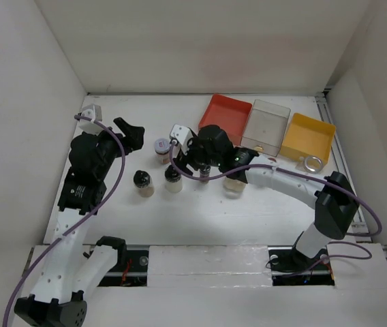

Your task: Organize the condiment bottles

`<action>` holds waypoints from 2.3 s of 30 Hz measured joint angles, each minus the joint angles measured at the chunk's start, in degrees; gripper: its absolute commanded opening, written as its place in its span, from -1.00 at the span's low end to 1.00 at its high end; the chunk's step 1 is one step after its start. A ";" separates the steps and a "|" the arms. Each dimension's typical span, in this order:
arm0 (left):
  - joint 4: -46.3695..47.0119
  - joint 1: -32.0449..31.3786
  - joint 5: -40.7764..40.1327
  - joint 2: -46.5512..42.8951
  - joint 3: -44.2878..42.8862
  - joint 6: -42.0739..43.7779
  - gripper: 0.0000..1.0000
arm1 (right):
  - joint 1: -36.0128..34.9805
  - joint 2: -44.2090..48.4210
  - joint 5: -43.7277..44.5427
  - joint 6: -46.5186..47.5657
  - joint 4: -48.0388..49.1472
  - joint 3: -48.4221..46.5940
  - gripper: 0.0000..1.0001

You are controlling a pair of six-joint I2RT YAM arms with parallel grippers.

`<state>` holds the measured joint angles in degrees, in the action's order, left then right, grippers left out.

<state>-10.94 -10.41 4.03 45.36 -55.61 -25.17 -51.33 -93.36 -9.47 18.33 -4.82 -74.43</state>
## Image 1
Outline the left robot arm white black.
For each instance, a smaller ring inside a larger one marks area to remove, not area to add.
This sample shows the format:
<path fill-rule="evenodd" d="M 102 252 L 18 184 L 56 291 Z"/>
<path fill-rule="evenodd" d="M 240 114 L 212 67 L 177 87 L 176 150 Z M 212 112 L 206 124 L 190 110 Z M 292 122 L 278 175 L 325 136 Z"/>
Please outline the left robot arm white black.
<path fill-rule="evenodd" d="M 105 177 L 117 158 L 143 147 L 145 129 L 118 117 L 116 134 L 97 119 L 76 119 L 82 133 L 70 144 L 53 240 L 25 273 L 28 277 L 42 262 L 40 277 L 28 296 L 14 296 L 9 303 L 29 326 L 83 325 L 89 296 L 110 269 L 120 270 L 128 263 L 122 238 L 101 237 L 88 258 L 82 246 L 92 218 L 114 193 L 107 189 Z"/>

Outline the silver lid spice jar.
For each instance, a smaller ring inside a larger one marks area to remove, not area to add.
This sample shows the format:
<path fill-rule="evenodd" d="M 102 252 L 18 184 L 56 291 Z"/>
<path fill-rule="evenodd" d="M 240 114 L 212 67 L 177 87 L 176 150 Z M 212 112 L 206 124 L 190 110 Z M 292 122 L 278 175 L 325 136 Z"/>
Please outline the silver lid spice jar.
<path fill-rule="evenodd" d="M 154 150 L 159 163 L 170 163 L 170 141 L 166 138 L 159 138 L 154 143 Z"/>

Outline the glass jar beige contents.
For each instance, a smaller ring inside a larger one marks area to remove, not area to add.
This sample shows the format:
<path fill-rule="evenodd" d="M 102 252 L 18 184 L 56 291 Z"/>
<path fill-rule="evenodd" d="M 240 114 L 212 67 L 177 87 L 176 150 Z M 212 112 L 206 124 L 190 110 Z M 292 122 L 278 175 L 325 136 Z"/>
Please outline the glass jar beige contents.
<path fill-rule="evenodd" d="M 223 180 L 223 194 L 231 200 L 241 198 L 247 184 L 238 180 L 225 177 Z"/>

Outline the small dark spice bottle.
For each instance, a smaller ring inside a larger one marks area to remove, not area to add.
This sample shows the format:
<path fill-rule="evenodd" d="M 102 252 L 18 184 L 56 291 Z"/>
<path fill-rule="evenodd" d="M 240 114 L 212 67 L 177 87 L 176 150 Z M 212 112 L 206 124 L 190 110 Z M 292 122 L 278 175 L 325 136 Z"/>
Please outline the small dark spice bottle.
<path fill-rule="evenodd" d="M 210 171 L 211 171 L 211 167 L 209 165 L 201 166 L 201 168 L 199 169 L 201 183 L 208 183 Z"/>

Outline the black cap brown spice bottle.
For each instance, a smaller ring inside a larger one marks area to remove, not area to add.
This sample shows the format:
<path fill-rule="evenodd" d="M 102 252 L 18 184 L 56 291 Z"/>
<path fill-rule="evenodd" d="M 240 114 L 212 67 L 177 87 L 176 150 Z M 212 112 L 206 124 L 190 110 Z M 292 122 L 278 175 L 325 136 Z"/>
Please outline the black cap brown spice bottle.
<path fill-rule="evenodd" d="M 149 198 L 154 194 L 155 188 L 151 175 L 144 170 L 137 170 L 133 177 L 134 185 L 140 196 Z"/>

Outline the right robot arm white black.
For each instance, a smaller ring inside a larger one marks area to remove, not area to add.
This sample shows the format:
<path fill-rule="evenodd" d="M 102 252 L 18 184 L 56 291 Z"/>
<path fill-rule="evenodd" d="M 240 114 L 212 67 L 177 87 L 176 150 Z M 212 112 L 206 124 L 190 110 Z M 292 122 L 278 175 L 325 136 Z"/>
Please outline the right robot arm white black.
<path fill-rule="evenodd" d="M 269 266 L 280 273 L 299 273 L 325 253 L 331 241 L 343 240 L 359 203 L 348 179 L 339 172 L 318 179 L 287 168 L 255 150 L 234 146 L 227 133 L 207 125 L 198 133 L 182 125 L 170 132 L 170 157 L 184 176 L 199 172 L 199 181 L 210 181 L 216 167 L 225 188 L 240 193 L 246 185 L 265 187 L 290 196 L 312 208 L 313 222 L 302 232 L 289 252 L 273 255 Z"/>

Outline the black cap white powder bottle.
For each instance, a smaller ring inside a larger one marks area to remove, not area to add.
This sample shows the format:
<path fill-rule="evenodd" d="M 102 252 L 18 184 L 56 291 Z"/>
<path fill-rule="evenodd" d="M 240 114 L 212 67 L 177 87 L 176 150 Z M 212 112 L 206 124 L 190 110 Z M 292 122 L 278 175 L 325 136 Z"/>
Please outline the black cap white powder bottle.
<path fill-rule="evenodd" d="M 183 181 L 181 175 L 175 170 L 172 165 L 169 165 L 165 172 L 164 177 L 166 180 L 165 188 L 170 193 L 178 193 L 183 189 Z"/>

